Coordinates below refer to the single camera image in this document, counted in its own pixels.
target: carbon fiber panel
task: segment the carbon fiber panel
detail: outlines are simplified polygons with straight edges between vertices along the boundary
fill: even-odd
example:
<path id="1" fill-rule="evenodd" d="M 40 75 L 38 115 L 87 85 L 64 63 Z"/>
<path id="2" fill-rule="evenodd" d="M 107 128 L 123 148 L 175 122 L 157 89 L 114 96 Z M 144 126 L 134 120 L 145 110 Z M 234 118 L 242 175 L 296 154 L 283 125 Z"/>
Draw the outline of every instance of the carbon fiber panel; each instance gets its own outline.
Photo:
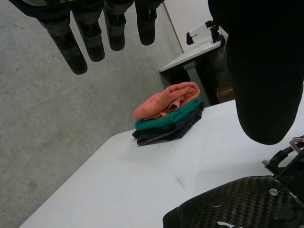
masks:
<path id="1" fill-rule="evenodd" d="M 163 222 L 164 228 L 299 228 L 304 204 L 272 176 L 248 177 L 190 199 Z"/>

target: orange towel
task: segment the orange towel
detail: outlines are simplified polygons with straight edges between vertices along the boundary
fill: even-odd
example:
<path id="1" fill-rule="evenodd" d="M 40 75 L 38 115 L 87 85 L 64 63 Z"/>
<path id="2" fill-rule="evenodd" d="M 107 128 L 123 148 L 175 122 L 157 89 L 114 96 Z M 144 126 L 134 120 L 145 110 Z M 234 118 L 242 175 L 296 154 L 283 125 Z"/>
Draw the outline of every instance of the orange towel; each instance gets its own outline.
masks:
<path id="1" fill-rule="evenodd" d="M 136 120 L 162 119 L 200 95 L 194 82 L 171 85 L 141 104 L 134 112 Z"/>

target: folded towel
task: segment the folded towel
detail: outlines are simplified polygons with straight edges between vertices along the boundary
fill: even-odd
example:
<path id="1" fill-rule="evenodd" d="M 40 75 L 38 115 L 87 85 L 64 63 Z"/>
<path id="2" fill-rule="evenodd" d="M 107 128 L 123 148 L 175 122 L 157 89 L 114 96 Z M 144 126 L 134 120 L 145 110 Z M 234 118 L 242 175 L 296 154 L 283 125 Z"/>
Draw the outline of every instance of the folded towel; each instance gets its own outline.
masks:
<path id="1" fill-rule="evenodd" d="M 175 123 L 171 123 L 168 129 L 151 128 L 147 130 L 136 130 L 132 135 L 137 140 L 138 145 L 148 145 L 150 143 L 167 140 L 172 141 L 181 139 L 187 131 L 201 119 L 201 114 L 204 110 L 204 103 L 200 103 L 189 115 Z"/>
<path id="2" fill-rule="evenodd" d="M 136 120 L 164 118 L 179 107 L 183 107 L 200 95 L 200 89 L 194 82 L 171 85 L 165 91 L 155 94 L 141 104 L 134 112 Z"/>
<path id="3" fill-rule="evenodd" d="M 187 103 L 185 106 L 179 108 L 175 112 L 169 114 L 163 119 L 153 119 L 147 121 L 136 121 L 135 128 L 137 130 L 145 130 L 150 128 L 168 128 L 169 124 L 177 122 L 186 118 L 200 104 L 200 98 L 197 97 L 194 100 Z"/>

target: white table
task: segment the white table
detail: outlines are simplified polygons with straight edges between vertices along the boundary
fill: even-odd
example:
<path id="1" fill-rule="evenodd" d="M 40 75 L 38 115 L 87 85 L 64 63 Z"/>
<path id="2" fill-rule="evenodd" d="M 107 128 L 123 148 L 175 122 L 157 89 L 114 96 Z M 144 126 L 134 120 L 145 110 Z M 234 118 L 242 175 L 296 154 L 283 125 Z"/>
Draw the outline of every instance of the white table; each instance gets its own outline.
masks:
<path id="1" fill-rule="evenodd" d="M 206 108 L 181 139 L 139 147 L 132 131 L 109 139 L 21 228 L 161 228 L 186 200 L 246 176 L 268 175 L 261 161 L 304 134 L 304 104 L 277 145 L 242 131 L 235 102 Z"/>
<path id="2" fill-rule="evenodd" d="M 209 51 L 212 51 L 218 47 L 220 47 L 221 42 L 215 42 L 210 41 L 208 43 L 203 43 L 199 45 L 198 47 L 194 47 L 193 49 L 190 49 L 189 51 L 186 51 L 185 53 L 178 56 L 176 59 L 165 65 L 163 68 L 160 69 L 160 72 L 163 72 L 165 70 L 168 70 L 172 67 L 176 67 L 179 64 L 185 63 L 191 59 L 194 59 L 198 56 L 201 56 Z"/>

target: screw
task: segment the screw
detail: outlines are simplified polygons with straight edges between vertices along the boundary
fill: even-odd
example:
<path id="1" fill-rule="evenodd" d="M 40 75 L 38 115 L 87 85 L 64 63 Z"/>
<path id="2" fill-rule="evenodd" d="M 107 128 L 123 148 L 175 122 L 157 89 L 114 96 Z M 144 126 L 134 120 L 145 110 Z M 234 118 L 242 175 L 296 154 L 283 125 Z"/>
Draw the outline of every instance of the screw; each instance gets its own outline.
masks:
<path id="1" fill-rule="evenodd" d="M 269 190 L 269 194 L 272 196 L 277 196 L 279 193 L 276 189 L 271 189 L 271 190 Z"/>

